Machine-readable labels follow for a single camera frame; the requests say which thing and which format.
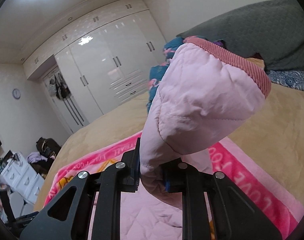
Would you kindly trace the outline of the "pink quilted jacket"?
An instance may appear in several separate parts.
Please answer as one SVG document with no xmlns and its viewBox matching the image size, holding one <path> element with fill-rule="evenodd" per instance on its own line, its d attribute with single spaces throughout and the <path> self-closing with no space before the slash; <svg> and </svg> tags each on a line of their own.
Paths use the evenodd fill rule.
<svg viewBox="0 0 304 240">
<path fill-rule="evenodd" d="M 198 37 L 176 50 L 151 104 L 140 144 L 142 183 L 159 200 L 180 206 L 161 184 L 161 165 L 204 153 L 258 112 L 271 90 L 253 62 Z"/>
</svg>

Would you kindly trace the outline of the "pink cartoon blanket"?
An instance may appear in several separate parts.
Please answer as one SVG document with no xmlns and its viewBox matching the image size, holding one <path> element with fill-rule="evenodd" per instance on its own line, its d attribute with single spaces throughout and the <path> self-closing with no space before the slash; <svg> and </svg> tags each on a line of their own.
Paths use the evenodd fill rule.
<svg viewBox="0 0 304 240">
<path fill-rule="evenodd" d="M 73 152 L 62 149 L 56 159 L 66 163 L 55 174 L 44 203 L 48 204 L 78 172 L 102 172 L 120 161 L 124 152 L 135 148 L 140 136 L 138 132 L 109 146 L 97 147 L 74 161 L 68 161 Z M 211 170 L 224 172 L 267 215 L 283 238 L 293 232 L 304 215 L 304 207 L 292 194 L 228 138 L 214 144 L 209 156 Z M 122 239 L 181 238 L 180 210 L 154 198 L 142 186 L 136 194 L 127 193 L 122 197 L 123 204 L 132 200 L 137 201 L 137 207 L 123 211 Z"/>
</svg>

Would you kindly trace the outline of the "white drawer chest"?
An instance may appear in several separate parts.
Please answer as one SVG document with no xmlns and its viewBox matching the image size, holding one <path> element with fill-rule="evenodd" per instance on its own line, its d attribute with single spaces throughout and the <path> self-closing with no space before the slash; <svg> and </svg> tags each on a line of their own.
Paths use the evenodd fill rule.
<svg viewBox="0 0 304 240">
<path fill-rule="evenodd" d="M 20 152 L 8 151 L 2 160 L 1 178 L 26 202 L 34 205 L 44 184 L 44 178 Z"/>
</svg>

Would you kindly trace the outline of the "purple cloth pile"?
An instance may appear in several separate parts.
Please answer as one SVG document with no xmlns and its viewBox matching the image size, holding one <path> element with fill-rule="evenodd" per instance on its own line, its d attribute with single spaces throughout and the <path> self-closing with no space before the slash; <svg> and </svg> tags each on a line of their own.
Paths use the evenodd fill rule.
<svg viewBox="0 0 304 240">
<path fill-rule="evenodd" d="M 32 152 L 27 156 L 27 162 L 29 164 L 37 163 L 39 161 L 47 161 L 48 158 L 40 154 L 40 152 Z"/>
</svg>

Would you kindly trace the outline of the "white door with bags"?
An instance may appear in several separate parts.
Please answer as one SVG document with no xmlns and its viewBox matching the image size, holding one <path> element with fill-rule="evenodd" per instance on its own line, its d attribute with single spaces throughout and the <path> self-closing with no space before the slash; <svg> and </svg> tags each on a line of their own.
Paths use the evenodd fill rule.
<svg viewBox="0 0 304 240">
<path fill-rule="evenodd" d="M 57 65 L 54 65 L 42 78 L 45 93 L 59 119 L 73 134 L 87 126 L 89 121 L 78 106 Z"/>
</svg>

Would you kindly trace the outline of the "black bag on floor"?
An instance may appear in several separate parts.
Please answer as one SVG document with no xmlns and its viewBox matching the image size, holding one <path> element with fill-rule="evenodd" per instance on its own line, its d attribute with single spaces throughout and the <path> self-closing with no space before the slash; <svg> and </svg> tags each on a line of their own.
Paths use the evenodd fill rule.
<svg viewBox="0 0 304 240">
<path fill-rule="evenodd" d="M 58 155 L 59 151 L 61 150 L 61 146 L 59 146 L 59 144 L 52 138 L 45 139 L 41 137 L 36 142 L 36 149 L 44 157 L 50 158 Z"/>
</svg>

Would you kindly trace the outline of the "beige bed sheet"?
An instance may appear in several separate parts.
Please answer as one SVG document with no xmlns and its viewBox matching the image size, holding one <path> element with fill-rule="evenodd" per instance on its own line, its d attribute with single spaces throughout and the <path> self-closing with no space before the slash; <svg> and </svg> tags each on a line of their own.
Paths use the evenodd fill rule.
<svg viewBox="0 0 304 240">
<path fill-rule="evenodd" d="M 147 98 L 147 94 L 139 95 L 71 135 L 55 159 L 34 209 L 43 208 L 60 168 L 139 132 L 147 117 Z M 263 108 L 230 139 L 304 206 L 303 91 L 272 85 Z"/>
</svg>

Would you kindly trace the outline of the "blue flamingo quilt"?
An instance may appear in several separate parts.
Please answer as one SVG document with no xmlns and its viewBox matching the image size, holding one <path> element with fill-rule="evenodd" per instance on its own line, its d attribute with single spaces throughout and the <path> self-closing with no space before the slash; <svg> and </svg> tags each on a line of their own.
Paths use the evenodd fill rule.
<svg viewBox="0 0 304 240">
<path fill-rule="evenodd" d="M 149 113 L 152 101 L 156 95 L 157 88 L 160 85 L 160 82 L 166 73 L 166 70 L 170 66 L 170 63 L 174 57 L 177 49 L 183 45 L 185 42 L 185 38 L 176 37 L 171 41 L 167 42 L 164 45 L 163 53 L 165 55 L 165 61 L 162 64 L 151 67 L 149 72 L 149 82 L 148 82 L 148 90 L 149 90 L 149 98 L 147 103 L 147 113 Z"/>
</svg>

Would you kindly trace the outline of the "white wardrobe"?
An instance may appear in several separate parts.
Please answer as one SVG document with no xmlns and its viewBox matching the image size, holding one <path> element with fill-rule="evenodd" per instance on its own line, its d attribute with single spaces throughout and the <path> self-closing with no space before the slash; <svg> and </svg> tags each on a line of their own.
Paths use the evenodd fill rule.
<svg viewBox="0 0 304 240">
<path fill-rule="evenodd" d="M 57 65 L 89 122 L 145 92 L 164 37 L 143 0 L 120 0 L 68 24 L 25 62 L 29 80 Z"/>
</svg>

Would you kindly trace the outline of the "blue patterned pillow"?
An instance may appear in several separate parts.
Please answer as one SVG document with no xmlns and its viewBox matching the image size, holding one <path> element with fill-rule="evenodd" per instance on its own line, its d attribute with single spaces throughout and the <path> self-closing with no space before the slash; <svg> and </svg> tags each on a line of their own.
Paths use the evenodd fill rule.
<svg viewBox="0 0 304 240">
<path fill-rule="evenodd" d="M 304 91 L 304 71 L 301 70 L 285 70 L 285 71 L 275 71 L 268 70 L 268 77 L 272 83 Z"/>
</svg>

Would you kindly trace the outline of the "grey quilted headboard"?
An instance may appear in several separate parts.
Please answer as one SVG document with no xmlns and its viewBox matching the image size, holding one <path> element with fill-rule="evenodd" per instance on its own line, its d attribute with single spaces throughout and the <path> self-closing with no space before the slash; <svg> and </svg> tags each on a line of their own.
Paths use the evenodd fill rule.
<svg viewBox="0 0 304 240">
<path fill-rule="evenodd" d="M 179 36 L 224 40 L 227 50 L 244 58 L 259 53 L 268 70 L 304 71 L 304 11 L 296 0 L 249 4 Z"/>
</svg>

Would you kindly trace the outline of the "round wall clock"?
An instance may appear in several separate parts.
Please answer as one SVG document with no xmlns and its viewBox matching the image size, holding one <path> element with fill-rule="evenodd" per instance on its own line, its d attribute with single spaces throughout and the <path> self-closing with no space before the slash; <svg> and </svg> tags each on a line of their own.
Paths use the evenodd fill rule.
<svg viewBox="0 0 304 240">
<path fill-rule="evenodd" d="M 19 100 L 21 98 L 21 92 L 19 89 L 14 88 L 12 91 L 12 96 L 14 99 Z"/>
</svg>

